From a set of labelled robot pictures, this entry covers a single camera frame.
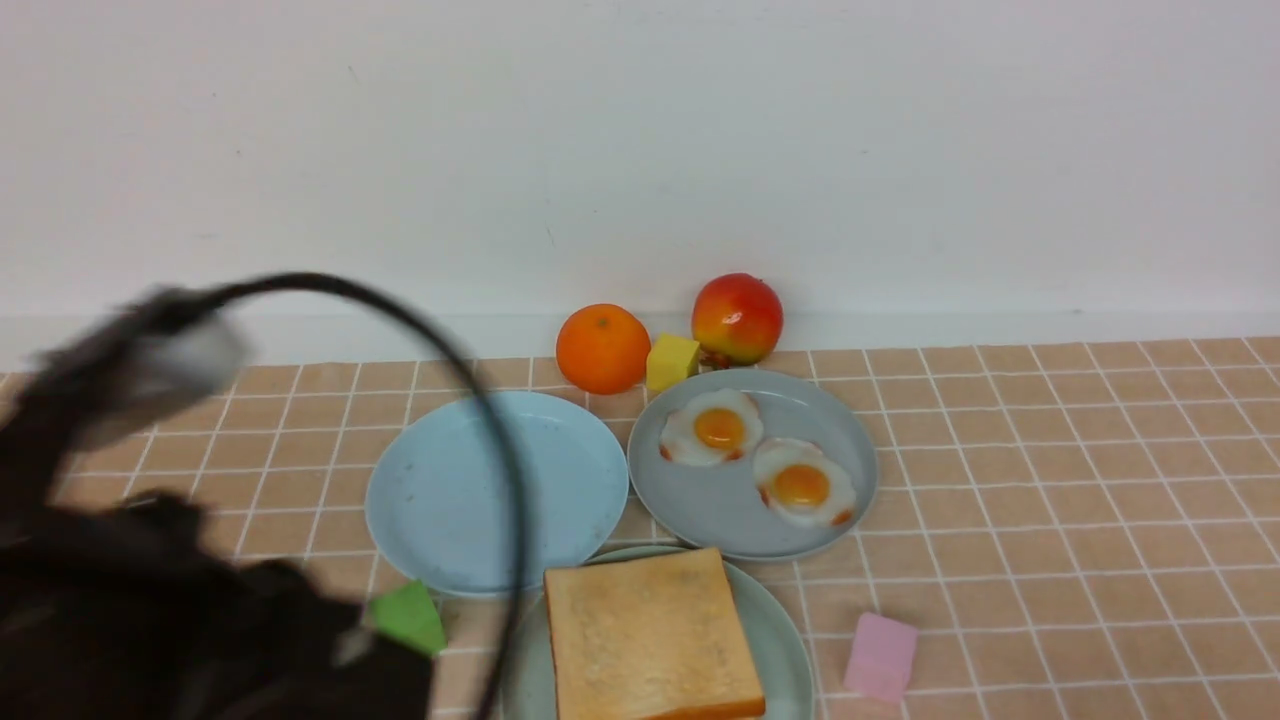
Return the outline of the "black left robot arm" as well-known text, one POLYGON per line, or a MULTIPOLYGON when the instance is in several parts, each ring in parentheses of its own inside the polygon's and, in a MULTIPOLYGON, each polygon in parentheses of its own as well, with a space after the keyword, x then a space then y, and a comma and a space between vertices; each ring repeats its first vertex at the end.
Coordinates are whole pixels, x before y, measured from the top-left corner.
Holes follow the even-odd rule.
POLYGON ((433 661, 289 561, 201 546, 204 510, 151 493, 50 501, 67 419, 3 423, 5 719, 422 719, 433 661))

